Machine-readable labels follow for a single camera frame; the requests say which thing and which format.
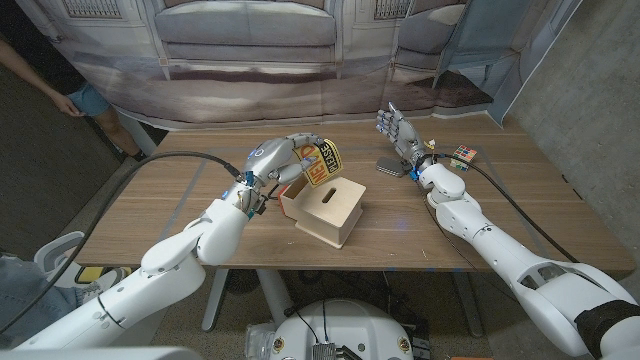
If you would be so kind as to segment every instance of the sofa cushion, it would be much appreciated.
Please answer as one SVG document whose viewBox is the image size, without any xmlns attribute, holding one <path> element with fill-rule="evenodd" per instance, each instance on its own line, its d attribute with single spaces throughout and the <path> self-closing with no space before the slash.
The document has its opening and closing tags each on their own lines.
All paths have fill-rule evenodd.
<svg viewBox="0 0 640 360">
<path fill-rule="evenodd" d="M 328 46 L 336 41 L 332 16 L 291 2 L 190 2 L 156 15 L 156 28 L 172 43 Z"/>
<path fill-rule="evenodd" d="M 164 6 L 174 7 L 176 5 L 184 4 L 187 2 L 202 1 L 202 0 L 164 0 Z M 249 1 L 267 1 L 267 0 L 249 0 Z M 324 9 L 324 0 L 276 0 L 278 2 L 294 2 L 302 5 L 313 6 L 314 8 Z"/>
<path fill-rule="evenodd" d="M 411 15 L 421 13 L 423 11 L 436 9 L 443 6 L 464 4 L 466 0 L 415 0 Z"/>
<path fill-rule="evenodd" d="M 313 6 L 317 9 L 324 9 L 324 0 L 276 0 L 277 2 L 293 2 L 302 5 Z"/>
<path fill-rule="evenodd" d="M 173 59 L 213 61 L 262 61 L 292 63 L 330 63 L 333 49 L 329 46 L 230 46 L 167 43 Z"/>
<path fill-rule="evenodd" d="M 398 33 L 398 46 L 423 54 L 439 54 L 449 42 L 449 38 L 456 27 L 455 22 L 447 25 L 451 21 L 446 23 L 441 21 L 441 18 L 451 20 L 451 16 L 447 16 L 450 12 L 443 11 L 443 9 L 454 7 L 461 7 L 460 9 L 462 9 L 464 5 L 451 5 L 429 10 L 411 15 L 402 20 Z"/>
</svg>

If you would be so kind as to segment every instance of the gray wall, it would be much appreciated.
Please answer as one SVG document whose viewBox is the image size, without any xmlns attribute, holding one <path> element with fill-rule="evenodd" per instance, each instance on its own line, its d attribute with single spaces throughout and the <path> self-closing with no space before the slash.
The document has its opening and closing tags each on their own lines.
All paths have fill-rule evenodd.
<svg viewBox="0 0 640 360">
<path fill-rule="evenodd" d="M 640 2 L 585 0 L 510 113 L 640 260 Z"/>
</svg>

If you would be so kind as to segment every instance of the black cable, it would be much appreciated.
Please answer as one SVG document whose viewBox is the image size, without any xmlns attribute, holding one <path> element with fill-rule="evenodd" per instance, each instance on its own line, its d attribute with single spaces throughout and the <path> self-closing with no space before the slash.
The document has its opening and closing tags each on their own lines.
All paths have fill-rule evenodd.
<svg viewBox="0 0 640 360">
<path fill-rule="evenodd" d="M 466 164 L 467 166 L 470 166 L 471 168 L 473 168 L 474 170 L 476 170 L 477 172 L 479 172 L 480 174 L 482 174 L 482 176 L 484 176 L 487 180 L 489 180 L 489 182 L 491 183 L 491 185 L 495 186 L 496 189 L 498 189 L 498 191 L 500 191 L 500 193 L 502 194 L 502 196 L 504 196 L 505 199 L 507 199 L 507 201 L 509 201 L 509 203 L 518 211 L 518 213 L 520 213 L 520 215 L 522 215 L 522 217 L 527 220 L 527 222 L 529 224 L 531 224 L 531 226 L 533 226 L 534 229 L 536 229 L 540 235 L 542 235 L 545 239 L 547 239 L 547 241 L 553 245 L 554 248 L 556 248 L 558 251 L 560 251 L 562 253 L 562 255 L 566 256 L 567 259 L 571 260 L 571 262 L 574 263 L 579 263 L 580 261 L 578 261 L 578 259 L 576 259 L 575 257 L 573 257 L 573 255 L 571 255 L 567 250 L 565 250 L 562 246 L 560 246 L 560 244 L 558 244 L 555 240 L 553 240 L 553 238 L 551 238 L 551 236 L 549 236 L 544 230 L 542 230 L 542 228 L 540 228 L 540 226 L 538 226 L 538 224 L 535 223 L 535 221 L 533 221 L 525 212 L 524 210 L 522 210 L 520 208 L 520 206 L 518 206 L 518 204 L 516 204 L 516 202 L 511 198 L 511 196 L 509 196 L 509 194 L 506 193 L 506 191 L 504 191 L 500 185 L 498 185 L 492 178 L 491 176 L 489 176 L 486 172 L 484 172 L 482 169 L 480 169 L 479 167 L 477 167 L 476 165 L 457 158 L 453 155 L 449 155 L 449 154 L 439 154 L 438 157 L 441 158 L 450 158 L 450 159 L 454 159 L 457 161 L 460 161 L 463 164 Z"/>
<path fill-rule="evenodd" d="M 324 299 L 322 299 L 322 319 L 324 320 L 324 341 L 329 343 L 329 336 L 327 335 L 327 313 L 324 308 Z"/>
<path fill-rule="evenodd" d="M 320 341 L 318 340 L 318 335 L 316 335 L 316 332 L 313 331 L 313 328 L 311 327 L 311 325 L 309 325 L 309 323 L 302 318 L 302 315 L 300 315 L 300 312 L 298 312 L 298 309 L 294 308 L 293 310 L 295 310 L 296 314 L 298 314 L 298 317 L 300 318 L 300 320 L 304 321 L 304 323 L 307 324 L 307 326 L 309 327 L 309 330 L 311 330 L 311 332 L 313 333 L 313 336 L 316 338 L 316 344 L 320 344 Z"/>
<path fill-rule="evenodd" d="M 89 227 L 88 227 L 84 237 L 82 238 L 82 240 L 80 240 L 80 243 L 78 243 L 78 245 L 76 246 L 75 250 L 73 251 L 71 256 L 69 256 L 69 258 L 64 263 L 64 265 L 62 265 L 62 267 L 60 268 L 60 270 L 58 270 L 56 275 L 49 281 L 49 284 L 47 284 L 47 286 L 45 286 L 42 289 L 42 291 L 38 294 L 38 296 L 36 296 L 33 300 L 31 300 L 31 302 L 29 304 L 27 304 L 27 306 L 25 306 L 24 309 L 22 309 L 16 316 L 14 316 L 13 319 L 11 319 L 11 321 L 9 321 L 6 325 L 4 325 L 2 327 L 2 329 L 0 329 L 0 334 L 4 333 L 8 328 L 10 328 L 13 324 L 15 324 L 18 320 L 20 320 L 20 318 L 22 318 L 22 316 L 24 316 L 24 314 L 26 314 L 29 310 L 31 310 L 31 308 L 38 301 L 40 301 L 40 299 L 42 299 L 42 297 L 44 297 L 44 294 L 46 294 L 46 292 L 49 291 L 55 285 L 55 283 L 58 281 L 58 279 L 60 279 L 62 274 L 64 274 L 64 272 L 67 270 L 69 265 L 71 265 L 71 263 L 78 256 L 78 253 L 80 252 L 80 250 L 82 250 L 82 248 L 86 244 L 87 239 L 89 238 L 89 236 L 91 235 L 91 233 L 95 229 L 96 225 L 98 224 L 98 221 L 102 218 L 102 215 L 104 215 L 104 213 L 106 212 L 107 208 L 109 207 L 109 204 L 111 204 L 111 201 L 113 200 L 113 198 L 118 193 L 118 190 L 120 189 L 120 187 L 122 185 L 124 185 L 124 183 L 127 182 L 127 180 L 129 180 L 131 175 L 133 175 L 141 167 L 143 167 L 144 165 L 150 163 L 151 161 L 162 159 L 162 158 L 166 158 L 166 157 L 174 157 L 174 156 L 199 157 L 199 158 L 215 161 L 218 164 L 222 165 L 234 178 L 237 178 L 238 176 L 240 176 L 240 171 L 238 171 L 238 169 L 233 167 L 233 165 L 231 165 L 230 163 L 228 163 L 228 162 L 226 162 L 226 161 L 224 161 L 224 160 L 222 160 L 222 159 L 220 159 L 218 157 L 215 157 L 213 155 L 200 153 L 200 152 L 195 152 L 195 151 L 168 151 L 168 152 L 164 152 L 164 153 L 160 153 L 160 154 L 149 156 L 148 158 L 136 163 L 131 169 L 127 170 L 127 172 L 118 180 L 118 182 L 111 189 L 111 191 L 109 191 L 105 201 L 102 203 L 102 205 L 98 209 L 98 212 L 96 213 L 96 215 L 94 216 L 93 220 L 91 221 L 91 224 L 89 224 Z"/>
<path fill-rule="evenodd" d="M 502 289 L 500 289 L 497 285 L 495 285 L 493 282 L 489 281 L 489 279 L 487 279 L 481 272 L 480 270 L 478 270 L 477 267 L 475 267 L 475 265 L 473 265 L 471 263 L 471 261 L 469 261 L 469 259 L 467 259 L 466 256 L 464 256 L 462 254 L 462 252 L 460 251 L 460 249 L 458 249 L 458 247 L 456 246 L 456 244 L 453 243 L 453 240 L 451 240 L 451 238 L 449 238 L 449 236 L 447 236 L 447 233 L 444 232 L 444 229 L 442 229 L 442 226 L 440 226 L 440 223 L 438 223 L 438 220 L 436 219 L 436 217 L 433 215 L 433 213 L 431 212 L 430 209 L 430 205 L 427 203 L 427 197 L 426 194 L 422 188 L 422 185 L 420 185 L 420 183 L 418 181 L 416 181 L 416 184 L 418 185 L 418 188 L 420 189 L 420 193 L 422 194 L 422 201 L 424 202 L 424 206 L 426 206 L 427 208 L 427 212 L 429 213 L 429 215 L 431 216 L 431 219 L 433 219 L 433 222 L 436 224 L 436 226 L 438 227 L 438 229 L 440 230 L 440 232 L 442 233 L 442 235 L 447 239 L 447 241 L 449 241 L 449 244 L 451 244 L 451 246 L 453 246 L 453 248 L 456 250 L 456 252 L 458 253 L 458 255 L 460 255 L 464 261 L 467 262 L 467 264 L 469 264 L 469 266 L 471 266 L 473 268 L 473 270 L 475 270 L 478 275 L 480 275 L 480 277 L 482 278 L 482 280 L 484 280 L 485 282 L 487 282 L 489 285 L 493 286 L 494 289 L 498 290 L 499 292 L 502 293 L 502 295 L 508 297 L 509 299 L 511 299 L 512 301 L 518 303 L 518 300 L 516 298 L 514 298 L 513 296 L 507 294 L 506 292 L 504 292 Z"/>
<path fill-rule="evenodd" d="M 369 286 L 369 290 L 376 291 L 376 288 L 378 287 L 376 284 L 363 279 L 361 277 L 358 277 L 358 279 L 356 280 L 356 283 L 352 282 L 351 280 L 348 280 L 346 278 L 346 276 L 342 275 L 341 272 L 336 272 L 336 271 L 327 271 L 326 273 L 331 274 L 335 277 L 337 277 L 338 279 L 340 279 L 341 281 L 347 283 L 349 286 L 353 287 L 354 289 L 358 290 L 361 294 L 366 293 L 366 290 L 361 288 L 360 286 L 358 286 L 356 283 L 364 283 L 365 285 Z M 422 316 L 418 315 L 415 311 L 413 311 L 406 303 L 406 294 L 405 296 L 399 296 L 396 295 L 391 288 L 386 288 L 386 293 L 388 295 L 390 295 L 392 298 L 395 299 L 395 304 L 397 305 L 401 305 L 404 309 L 406 309 L 412 316 L 415 317 L 416 321 L 419 322 L 421 326 L 424 326 L 425 328 L 429 327 L 429 322 L 424 319 Z"/>
</svg>

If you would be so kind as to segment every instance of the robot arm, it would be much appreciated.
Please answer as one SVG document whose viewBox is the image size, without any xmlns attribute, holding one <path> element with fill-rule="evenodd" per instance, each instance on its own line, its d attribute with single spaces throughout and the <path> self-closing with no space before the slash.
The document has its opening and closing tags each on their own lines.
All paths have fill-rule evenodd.
<svg viewBox="0 0 640 360">
<path fill-rule="evenodd" d="M 413 126 L 389 108 L 378 117 L 378 130 L 403 159 L 424 158 Z M 412 161 L 413 171 L 423 188 L 432 188 L 427 198 L 440 226 L 478 251 L 551 342 L 571 356 L 591 352 L 597 358 L 640 343 L 640 307 L 622 286 L 592 266 L 532 253 L 482 214 L 460 177 L 427 160 Z"/>
<path fill-rule="evenodd" d="M 111 344 L 138 321 L 196 291 L 205 279 L 200 261 L 221 265 L 235 253 L 251 217 L 262 214 L 267 197 L 260 189 L 271 179 L 295 181 L 317 159 L 288 164 L 294 149 L 323 140 L 294 134 L 269 140 L 251 152 L 231 187 L 185 229 L 154 245 L 141 267 L 116 286 L 80 306 L 16 350 L 72 349 Z"/>
</svg>

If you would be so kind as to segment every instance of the black strap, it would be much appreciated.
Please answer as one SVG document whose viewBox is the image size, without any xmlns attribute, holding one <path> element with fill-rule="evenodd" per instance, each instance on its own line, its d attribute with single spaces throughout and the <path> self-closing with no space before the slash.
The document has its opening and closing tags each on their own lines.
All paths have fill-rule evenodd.
<svg viewBox="0 0 640 360">
<path fill-rule="evenodd" d="M 640 306 L 624 300 L 613 300 L 581 312 L 574 322 L 591 355 L 599 359 L 602 357 L 600 341 L 604 334 L 615 324 L 632 316 L 640 316 Z"/>
</svg>

